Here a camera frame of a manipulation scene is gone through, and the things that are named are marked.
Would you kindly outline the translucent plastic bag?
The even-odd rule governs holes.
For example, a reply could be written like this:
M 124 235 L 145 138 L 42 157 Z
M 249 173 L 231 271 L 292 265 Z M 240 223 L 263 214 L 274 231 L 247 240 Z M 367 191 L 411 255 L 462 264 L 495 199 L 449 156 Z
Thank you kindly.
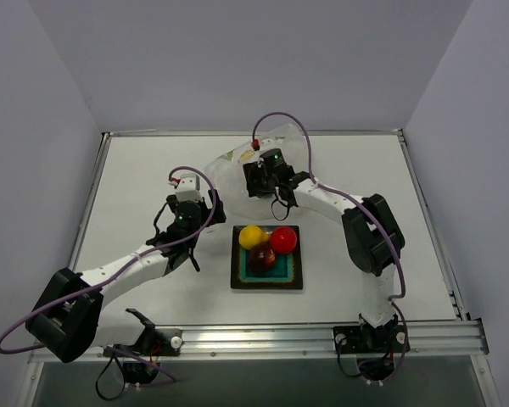
M 286 214 L 284 202 L 276 201 L 275 182 L 267 180 L 269 171 L 264 168 L 260 155 L 277 148 L 295 173 L 306 171 L 305 137 L 295 124 L 285 124 L 256 139 L 260 144 L 258 151 L 253 150 L 250 141 L 242 143 L 207 164 L 204 173 L 212 181 L 228 215 L 253 221 L 282 220 Z

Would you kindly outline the yellow fake lemon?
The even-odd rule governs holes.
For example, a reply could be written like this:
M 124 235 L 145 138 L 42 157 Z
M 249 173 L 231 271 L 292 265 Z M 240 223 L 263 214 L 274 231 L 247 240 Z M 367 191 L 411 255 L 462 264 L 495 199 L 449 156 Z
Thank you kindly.
M 266 243 L 269 239 L 270 235 L 259 226 L 245 226 L 238 235 L 239 245 L 246 250 Z

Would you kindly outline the red fake apple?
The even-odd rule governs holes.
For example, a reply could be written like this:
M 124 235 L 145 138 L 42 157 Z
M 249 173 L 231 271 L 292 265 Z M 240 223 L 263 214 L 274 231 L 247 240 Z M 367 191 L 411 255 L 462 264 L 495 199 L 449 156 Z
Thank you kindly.
M 270 245 L 277 254 L 291 254 L 298 243 L 295 230 L 290 226 L 279 226 L 270 235 Z

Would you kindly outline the dark purple fake fruit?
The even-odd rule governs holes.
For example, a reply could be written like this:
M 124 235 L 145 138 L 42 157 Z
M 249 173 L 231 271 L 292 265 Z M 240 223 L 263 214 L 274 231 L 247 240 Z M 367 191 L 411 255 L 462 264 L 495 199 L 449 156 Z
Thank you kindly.
M 255 274 L 269 271 L 276 263 L 277 256 L 269 243 L 260 244 L 249 251 L 247 266 Z

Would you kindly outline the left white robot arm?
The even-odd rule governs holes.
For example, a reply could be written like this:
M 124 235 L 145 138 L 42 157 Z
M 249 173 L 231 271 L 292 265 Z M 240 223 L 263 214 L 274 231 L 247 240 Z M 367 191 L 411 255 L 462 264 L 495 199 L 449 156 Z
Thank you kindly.
M 180 201 L 170 195 L 167 203 L 174 212 L 173 222 L 136 251 L 92 270 L 56 271 L 36 302 L 34 315 L 25 323 L 26 330 L 64 363 L 89 348 L 112 343 L 124 344 L 135 355 L 147 354 L 153 348 L 154 334 L 144 316 L 128 309 L 127 314 L 137 317 L 141 326 L 121 330 L 104 326 L 100 315 L 118 297 L 169 275 L 184 262 L 199 265 L 193 256 L 199 234 L 206 226 L 226 220 L 216 190 L 210 191 L 210 200 Z

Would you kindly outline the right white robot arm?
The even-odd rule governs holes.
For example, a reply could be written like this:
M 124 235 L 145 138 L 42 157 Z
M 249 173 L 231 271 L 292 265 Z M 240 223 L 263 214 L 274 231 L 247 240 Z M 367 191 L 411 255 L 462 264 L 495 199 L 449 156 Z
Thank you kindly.
M 286 209 L 308 209 L 343 227 L 349 257 L 362 272 L 360 340 L 369 349 L 380 349 L 396 319 L 394 301 L 406 295 L 400 262 L 405 238 L 385 198 L 328 187 L 309 172 L 295 171 L 279 148 L 255 151 L 241 165 L 251 198 L 274 197 Z

